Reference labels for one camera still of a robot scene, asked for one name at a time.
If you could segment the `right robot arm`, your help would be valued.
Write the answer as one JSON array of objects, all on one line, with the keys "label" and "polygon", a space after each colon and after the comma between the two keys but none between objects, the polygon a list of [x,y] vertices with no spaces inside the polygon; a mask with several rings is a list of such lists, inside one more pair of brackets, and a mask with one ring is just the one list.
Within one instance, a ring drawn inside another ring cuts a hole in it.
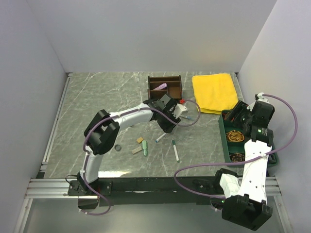
[{"label": "right robot arm", "polygon": [[267,204],[265,185],[268,153],[273,148],[273,131],[268,124],[274,112],[274,106],[259,93],[252,104],[238,101],[224,116],[224,121],[242,131],[245,164],[241,181],[235,172],[222,168],[216,173],[213,188],[225,195],[222,218],[253,231],[273,214]]}]

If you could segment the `pink eraser stick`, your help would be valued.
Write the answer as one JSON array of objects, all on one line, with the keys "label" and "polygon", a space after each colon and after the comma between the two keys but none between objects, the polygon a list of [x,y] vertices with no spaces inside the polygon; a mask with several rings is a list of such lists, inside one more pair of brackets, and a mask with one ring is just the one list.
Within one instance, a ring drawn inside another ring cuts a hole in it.
[{"label": "pink eraser stick", "polygon": [[154,90],[164,90],[167,88],[167,83],[162,83],[161,85],[154,88]]}]

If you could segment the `green cap white marker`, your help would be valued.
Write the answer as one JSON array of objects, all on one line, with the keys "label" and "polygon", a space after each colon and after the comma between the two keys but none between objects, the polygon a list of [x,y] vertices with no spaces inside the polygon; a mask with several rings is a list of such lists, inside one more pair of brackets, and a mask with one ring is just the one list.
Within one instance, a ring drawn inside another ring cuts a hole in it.
[{"label": "green cap white marker", "polygon": [[176,161],[179,163],[180,159],[179,159],[179,155],[178,155],[178,151],[177,151],[175,140],[172,140],[172,145],[173,145],[173,150],[174,150]]}]

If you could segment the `blue-capped white pen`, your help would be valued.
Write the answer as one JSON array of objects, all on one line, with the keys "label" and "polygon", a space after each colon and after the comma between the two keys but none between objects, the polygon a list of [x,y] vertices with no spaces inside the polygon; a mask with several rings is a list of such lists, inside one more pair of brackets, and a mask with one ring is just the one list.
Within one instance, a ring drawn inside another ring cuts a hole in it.
[{"label": "blue-capped white pen", "polygon": [[180,116],[180,117],[182,117],[182,118],[184,118],[184,119],[188,119],[188,120],[194,121],[194,119],[191,118],[190,116]]}]

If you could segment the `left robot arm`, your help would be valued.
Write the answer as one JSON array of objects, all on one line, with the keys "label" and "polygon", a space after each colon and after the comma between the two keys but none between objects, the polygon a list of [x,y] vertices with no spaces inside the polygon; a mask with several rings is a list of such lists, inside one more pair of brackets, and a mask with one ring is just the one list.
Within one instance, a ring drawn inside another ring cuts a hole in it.
[{"label": "left robot arm", "polygon": [[84,132],[83,150],[86,156],[83,167],[77,174],[81,191],[86,195],[96,192],[103,155],[114,147],[120,131],[154,120],[163,132],[171,133],[185,111],[187,108],[184,105],[167,94],[160,99],[145,100],[138,106],[124,111],[109,113],[100,110]]}]

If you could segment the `blue cap white marker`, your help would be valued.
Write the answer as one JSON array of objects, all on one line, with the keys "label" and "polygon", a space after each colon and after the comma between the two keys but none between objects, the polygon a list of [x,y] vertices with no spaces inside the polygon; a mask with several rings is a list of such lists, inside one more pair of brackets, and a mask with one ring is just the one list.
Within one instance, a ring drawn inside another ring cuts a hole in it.
[{"label": "blue cap white marker", "polygon": [[158,137],[155,142],[158,143],[163,137],[166,136],[167,133],[163,133],[160,137]]}]

